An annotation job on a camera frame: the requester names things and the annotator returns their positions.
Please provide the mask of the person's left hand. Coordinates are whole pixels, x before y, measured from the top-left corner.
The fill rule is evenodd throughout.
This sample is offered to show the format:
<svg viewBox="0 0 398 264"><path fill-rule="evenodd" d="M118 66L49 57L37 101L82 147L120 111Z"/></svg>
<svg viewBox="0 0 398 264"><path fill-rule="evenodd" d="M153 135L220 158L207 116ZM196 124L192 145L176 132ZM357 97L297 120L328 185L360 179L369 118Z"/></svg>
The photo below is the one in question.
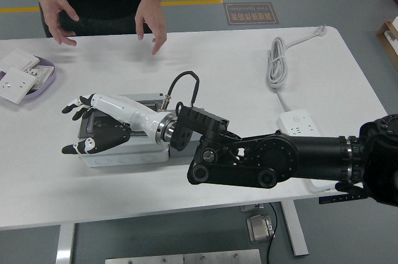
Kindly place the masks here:
<svg viewBox="0 0 398 264"><path fill-rule="evenodd" d="M155 55L167 40L166 22L160 0L141 0L137 8L136 34L139 40L144 38L144 24L152 31L154 43L152 55Z"/></svg>

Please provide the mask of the person's right hand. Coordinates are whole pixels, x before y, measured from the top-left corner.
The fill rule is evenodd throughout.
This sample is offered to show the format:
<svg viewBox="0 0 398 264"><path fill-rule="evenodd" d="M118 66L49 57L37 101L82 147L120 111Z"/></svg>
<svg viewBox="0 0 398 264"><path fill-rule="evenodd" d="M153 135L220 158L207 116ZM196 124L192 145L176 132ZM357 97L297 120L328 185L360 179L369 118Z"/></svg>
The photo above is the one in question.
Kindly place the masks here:
<svg viewBox="0 0 398 264"><path fill-rule="evenodd" d="M78 22L79 17L74 8L68 3L67 0L39 0L44 21L47 25L51 36L58 44L66 44L75 47L77 42L70 37L75 36L75 32L66 31L60 23L60 14L65 12L68 17Z"/></svg>

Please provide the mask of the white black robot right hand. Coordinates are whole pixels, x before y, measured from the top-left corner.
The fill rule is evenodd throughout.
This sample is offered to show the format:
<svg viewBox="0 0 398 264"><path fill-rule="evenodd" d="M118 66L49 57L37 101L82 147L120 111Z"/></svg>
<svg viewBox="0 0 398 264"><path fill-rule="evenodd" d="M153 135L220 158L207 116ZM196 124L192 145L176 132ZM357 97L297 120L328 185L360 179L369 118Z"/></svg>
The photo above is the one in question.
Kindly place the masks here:
<svg viewBox="0 0 398 264"><path fill-rule="evenodd" d="M100 153L129 141L133 131L143 131L153 143L167 145L161 138L161 125L173 117L167 111L156 112L127 97L100 93L80 96L70 102L62 112L69 113L74 108L79 110L74 114L73 121L86 118L94 110L99 110L114 118L118 124L88 139L63 147L63 154Z"/></svg>

